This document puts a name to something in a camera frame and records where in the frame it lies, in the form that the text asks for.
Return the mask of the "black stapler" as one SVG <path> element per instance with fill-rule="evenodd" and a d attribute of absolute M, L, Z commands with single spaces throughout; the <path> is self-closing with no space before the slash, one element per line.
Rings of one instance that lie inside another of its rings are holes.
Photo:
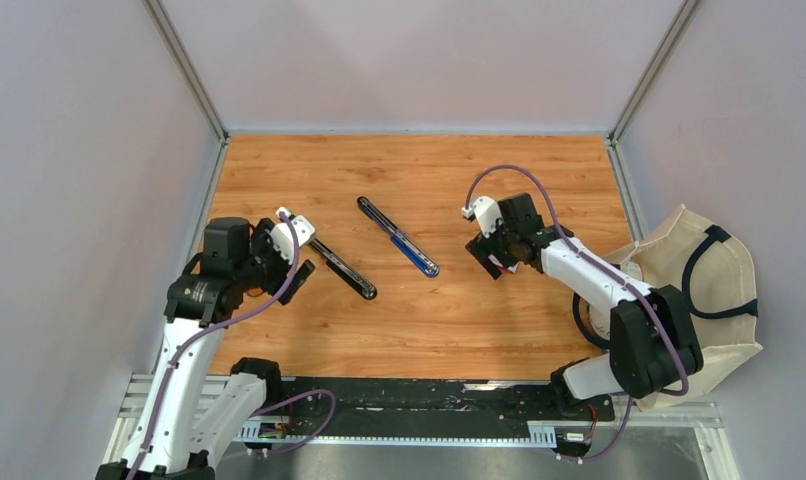
<path fill-rule="evenodd" d="M 328 268 L 363 299 L 370 301 L 376 298 L 378 290 L 375 285 L 347 264 L 337 253 L 318 238 L 312 239 L 309 242 L 309 246 L 325 260 L 325 264 Z"/>

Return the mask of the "blue stapler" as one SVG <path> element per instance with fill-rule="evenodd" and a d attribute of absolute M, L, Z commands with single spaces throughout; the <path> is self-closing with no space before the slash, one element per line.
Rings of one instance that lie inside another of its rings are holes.
<path fill-rule="evenodd" d="M 418 247 L 387 215 L 385 215 L 366 196 L 359 196 L 356 200 L 358 208 L 382 230 L 390 241 L 400 250 L 406 258 L 426 277 L 435 278 L 440 273 L 439 265 L 423 249 Z"/>

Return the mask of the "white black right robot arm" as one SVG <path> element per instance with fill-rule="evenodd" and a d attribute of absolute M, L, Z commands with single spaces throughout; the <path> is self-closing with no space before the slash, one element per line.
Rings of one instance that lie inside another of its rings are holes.
<path fill-rule="evenodd" d="M 527 193 L 499 201 L 479 196 L 461 214 L 480 229 L 466 248 L 492 278 L 529 265 L 608 317 L 604 354 L 552 373 L 549 403 L 554 413 L 575 418 L 590 398 L 600 395 L 641 399 L 688 392 L 689 379 L 703 369 L 704 359 L 677 287 L 654 287 L 605 262 L 567 229 L 546 225 Z"/>

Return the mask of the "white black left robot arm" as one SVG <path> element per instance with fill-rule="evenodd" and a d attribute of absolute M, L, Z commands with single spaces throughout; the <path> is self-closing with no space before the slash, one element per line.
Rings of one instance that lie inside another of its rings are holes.
<path fill-rule="evenodd" d="M 243 358 L 204 413 L 200 397 L 228 327 L 287 304 L 314 270 L 300 249 L 316 234 L 287 208 L 252 225 L 220 217 L 204 228 L 201 249 L 169 286 L 161 352 L 135 430 L 99 479 L 213 479 L 246 420 L 273 414 L 285 389 L 278 363 Z"/>

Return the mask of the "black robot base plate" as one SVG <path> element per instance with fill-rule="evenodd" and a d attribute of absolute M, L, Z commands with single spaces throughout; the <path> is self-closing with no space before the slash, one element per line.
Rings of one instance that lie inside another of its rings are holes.
<path fill-rule="evenodd" d="M 535 382 L 295 377 L 265 404 L 276 402 L 263 417 L 292 439 L 522 440 L 532 422 L 588 430 L 616 418 L 608 397 L 569 406 Z"/>

